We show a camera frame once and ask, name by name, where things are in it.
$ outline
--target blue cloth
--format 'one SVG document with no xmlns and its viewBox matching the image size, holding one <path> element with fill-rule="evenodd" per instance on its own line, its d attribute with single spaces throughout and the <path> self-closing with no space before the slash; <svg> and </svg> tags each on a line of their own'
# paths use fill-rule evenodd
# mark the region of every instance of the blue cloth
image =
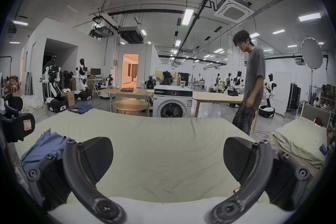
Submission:
<svg viewBox="0 0 336 224">
<path fill-rule="evenodd" d="M 61 136 L 58 133 L 51 133 L 50 129 L 45 131 L 35 144 L 21 157 L 21 165 L 25 173 L 34 168 L 40 159 L 45 155 L 53 154 L 64 149 L 69 138 Z"/>
<path fill-rule="evenodd" d="M 322 152 L 323 155 L 326 155 L 328 153 L 324 144 L 320 146 L 320 151 Z"/>
<path fill-rule="evenodd" d="M 91 105 L 87 105 L 87 104 L 84 104 L 84 103 L 77 103 L 73 106 L 70 106 L 68 108 L 68 110 L 71 111 L 71 112 L 78 113 L 78 114 L 84 114 L 87 111 L 89 111 L 91 108 L 92 108 Z"/>
</svg>

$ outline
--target washing machine control panel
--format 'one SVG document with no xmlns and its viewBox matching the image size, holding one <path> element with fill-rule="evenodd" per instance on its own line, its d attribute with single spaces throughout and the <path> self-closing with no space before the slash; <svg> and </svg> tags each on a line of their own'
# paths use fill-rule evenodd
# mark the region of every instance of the washing machine control panel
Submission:
<svg viewBox="0 0 336 224">
<path fill-rule="evenodd" d="M 179 91 L 179 90 L 164 90 L 164 89 L 154 89 L 155 95 L 165 95 L 165 96 L 181 96 L 181 97 L 192 97 L 192 91 Z"/>
</svg>

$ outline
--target gray t-shirt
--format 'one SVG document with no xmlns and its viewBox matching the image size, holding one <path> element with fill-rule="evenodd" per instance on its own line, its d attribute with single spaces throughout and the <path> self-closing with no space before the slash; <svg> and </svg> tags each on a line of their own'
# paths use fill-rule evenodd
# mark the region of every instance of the gray t-shirt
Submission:
<svg viewBox="0 0 336 224">
<path fill-rule="evenodd" d="M 246 103 L 250 94 L 252 93 L 255 84 L 257 83 L 258 76 L 265 78 L 265 57 L 263 51 L 259 48 L 255 48 L 250 51 L 249 58 L 247 60 L 246 67 L 246 80 L 245 80 L 245 91 L 244 91 L 244 100 L 243 104 Z M 257 110 L 261 100 L 263 98 L 263 87 L 260 89 L 255 103 L 253 106 L 254 110 Z"/>
</svg>

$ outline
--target washing machine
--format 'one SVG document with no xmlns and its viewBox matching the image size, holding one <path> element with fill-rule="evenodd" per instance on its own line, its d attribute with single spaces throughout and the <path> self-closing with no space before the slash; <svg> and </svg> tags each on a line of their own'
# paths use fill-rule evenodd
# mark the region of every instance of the washing machine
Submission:
<svg viewBox="0 0 336 224">
<path fill-rule="evenodd" d="M 193 91 L 180 86 L 156 85 L 153 117 L 191 117 Z"/>
</svg>

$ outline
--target laptop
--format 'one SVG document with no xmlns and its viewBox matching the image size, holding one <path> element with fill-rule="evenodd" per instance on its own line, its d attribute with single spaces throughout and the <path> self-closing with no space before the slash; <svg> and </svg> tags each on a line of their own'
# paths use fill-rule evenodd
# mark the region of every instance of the laptop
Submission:
<svg viewBox="0 0 336 224">
<path fill-rule="evenodd" d="M 238 96 L 238 92 L 232 91 L 232 90 L 227 90 L 228 95 L 230 96 Z"/>
<path fill-rule="evenodd" d="M 120 91 L 121 92 L 133 92 L 134 88 L 133 87 L 124 87 Z"/>
</svg>

